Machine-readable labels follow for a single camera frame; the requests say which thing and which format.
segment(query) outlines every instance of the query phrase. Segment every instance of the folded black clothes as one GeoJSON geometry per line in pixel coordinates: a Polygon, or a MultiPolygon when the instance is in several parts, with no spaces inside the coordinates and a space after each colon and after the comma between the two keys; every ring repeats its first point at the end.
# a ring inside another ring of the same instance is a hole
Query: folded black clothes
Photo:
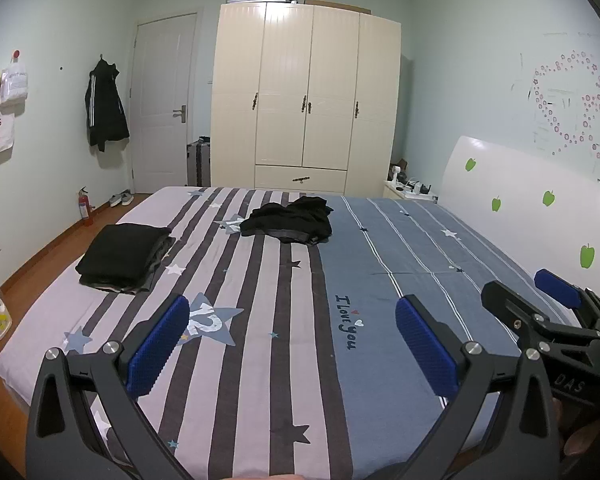
{"type": "Polygon", "coordinates": [[[91,283],[135,286],[143,279],[171,229],[141,224],[107,225],[75,267],[91,283]]]}
{"type": "Polygon", "coordinates": [[[135,284],[133,285],[118,285],[116,283],[111,283],[108,281],[98,282],[97,276],[88,276],[84,275],[80,277],[80,284],[90,286],[92,288],[97,288],[99,290],[105,290],[107,292],[117,292],[119,294],[137,294],[138,292],[147,291],[150,292],[154,290],[155,285],[155,272],[160,265],[160,262],[165,257],[165,255],[169,252],[176,239],[170,236],[167,236],[166,239],[160,244],[160,247],[155,252],[154,257],[152,258],[149,266],[147,267],[146,274],[135,284]]]}
{"type": "Polygon", "coordinates": [[[331,211],[327,201],[319,196],[303,196],[286,207],[268,203],[240,224],[240,234],[264,234],[283,243],[315,245],[331,236],[331,211]]]}

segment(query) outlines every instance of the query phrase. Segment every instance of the mattress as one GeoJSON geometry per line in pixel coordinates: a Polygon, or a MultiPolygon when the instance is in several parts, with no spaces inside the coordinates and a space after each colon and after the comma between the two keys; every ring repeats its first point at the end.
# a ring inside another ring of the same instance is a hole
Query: mattress
{"type": "MultiPolygon", "coordinates": [[[[0,354],[0,376],[30,402],[46,349],[95,352],[122,340],[176,291],[191,304],[185,332],[139,406],[197,479],[297,473],[364,478],[406,460],[440,416],[395,326],[415,294],[462,340],[517,355],[514,336],[480,304],[498,279],[568,322],[564,308],[496,247],[429,202],[325,196],[333,236],[307,247],[234,228],[267,202],[299,193],[167,187],[121,222],[170,226],[178,240],[151,292],[135,297],[78,283],[75,264],[42,294],[0,354]]],[[[489,398],[470,442],[484,433],[489,398]]],[[[123,454],[90,399],[113,455],[123,454]]]]}

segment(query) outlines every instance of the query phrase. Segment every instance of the fire extinguisher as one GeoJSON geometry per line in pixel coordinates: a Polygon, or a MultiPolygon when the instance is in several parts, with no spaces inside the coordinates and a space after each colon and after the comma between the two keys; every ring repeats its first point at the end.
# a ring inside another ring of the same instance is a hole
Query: fire extinguisher
{"type": "Polygon", "coordinates": [[[91,205],[89,204],[89,197],[85,188],[82,188],[78,192],[78,206],[80,207],[80,216],[82,217],[82,224],[93,224],[93,218],[91,218],[91,205]]]}

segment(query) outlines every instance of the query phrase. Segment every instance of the blue gripper pad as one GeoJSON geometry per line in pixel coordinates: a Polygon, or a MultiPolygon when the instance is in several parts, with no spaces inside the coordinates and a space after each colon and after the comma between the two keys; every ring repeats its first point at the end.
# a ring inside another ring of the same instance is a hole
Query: blue gripper pad
{"type": "Polygon", "coordinates": [[[582,301],[578,289],[546,269],[540,269],[534,276],[536,287],[567,308],[580,308],[582,301]]]}
{"type": "MultiPolygon", "coordinates": [[[[442,323],[435,321],[415,296],[398,300],[395,322],[434,393],[449,399],[455,397],[459,389],[458,366],[431,329],[431,326],[440,328],[442,323]]],[[[452,337],[459,349],[460,340],[455,335],[452,337]]]]}
{"type": "Polygon", "coordinates": [[[138,323],[125,338],[125,350],[127,346],[130,351],[134,346],[137,348],[125,366],[126,392],[132,399],[148,394],[154,387],[188,323],[189,301],[184,296],[174,294],[164,301],[149,320],[138,323]]]}

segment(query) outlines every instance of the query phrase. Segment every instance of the white star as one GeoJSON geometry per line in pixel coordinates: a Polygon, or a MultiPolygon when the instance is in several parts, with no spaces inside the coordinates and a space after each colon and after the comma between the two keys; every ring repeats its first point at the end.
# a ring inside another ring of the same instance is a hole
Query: white star
{"type": "Polygon", "coordinates": [[[111,425],[106,420],[102,420],[100,412],[98,411],[96,411],[96,413],[93,415],[93,420],[95,421],[96,426],[98,427],[98,431],[100,432],[102,439],[106,441],[107,431],[109,430],[111,425]]]}
{"type": "Polygon", "coordinates": [[[179,267],[178,264],[166,266],[165,269],[167,269],[167,274],[177,274],[179,276],[182,276],[182,273],[185,270],[182,267],[179,267]]]}

